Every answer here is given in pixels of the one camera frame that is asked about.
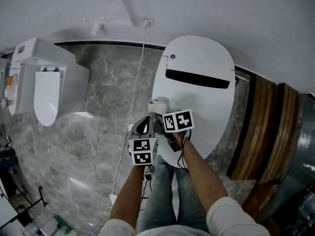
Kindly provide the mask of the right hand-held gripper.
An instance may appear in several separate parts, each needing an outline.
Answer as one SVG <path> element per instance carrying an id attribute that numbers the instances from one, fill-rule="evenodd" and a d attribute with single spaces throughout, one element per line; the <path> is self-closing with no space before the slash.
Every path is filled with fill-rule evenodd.
<path id="1" fill-rule="evenodd" d="M 161 134 L 167 139 L 167 144 L 174 152 L 180 150 L 172 133 L 178 133 L 194 129 L 194 121 L 191 110 L 181 110 L 177 112 L 158 115 L 158 125 Z"/>

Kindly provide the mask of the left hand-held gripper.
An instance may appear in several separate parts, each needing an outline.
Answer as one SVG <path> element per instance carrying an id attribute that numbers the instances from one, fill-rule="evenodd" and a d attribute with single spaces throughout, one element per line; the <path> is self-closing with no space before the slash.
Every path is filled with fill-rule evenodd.
<path id="1" fill-rule="evenodd" d="M 155 136 L 153 118 L 143 117 L 132 126 L 128 139 L 128 151 L 133 165 L 152 165 L 157 147 L 158 139 Z"/>

